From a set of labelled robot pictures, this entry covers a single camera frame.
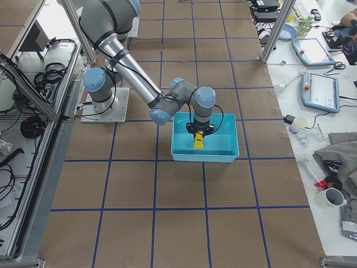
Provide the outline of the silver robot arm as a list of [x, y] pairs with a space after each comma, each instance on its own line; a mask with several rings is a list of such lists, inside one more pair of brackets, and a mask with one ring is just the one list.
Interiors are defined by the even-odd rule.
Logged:
[[132, 29], [133, 19], [140, 15], [138, 1], [86, 1], [79, 23], [81, 31], [94, 50], [105, 57], [103, 68], [94, 68], [84, 75], [84, 84], [91, 96], [100, 101], [109, 97], [111, 87], [124, 79], [151, 109], [150, 117], [157, 125], [165, 125], [184, 104], [194, 109], [189, 133], [211, 135], [216, 127], [210, 124], [216, 94], [211, 87], [196, 87], [182, 78], [175, 78], [170, 92], [164, 94], [123, 45]]

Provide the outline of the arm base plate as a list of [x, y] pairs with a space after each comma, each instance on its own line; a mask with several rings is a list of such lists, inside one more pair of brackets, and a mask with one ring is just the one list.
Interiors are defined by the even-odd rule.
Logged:
[[86, 101], [80, 117], [81, 123], [124, 123], [127, 115], [129, 88], [112, 87], [112, 96], [105, 102], [95, 102], [87, 93]]
[[129, 39], [136, 39], [138, 37], [139, 23], [140, 23], [140, 18], [135, 17], [132, 22], [132, 28], [127, 35]]

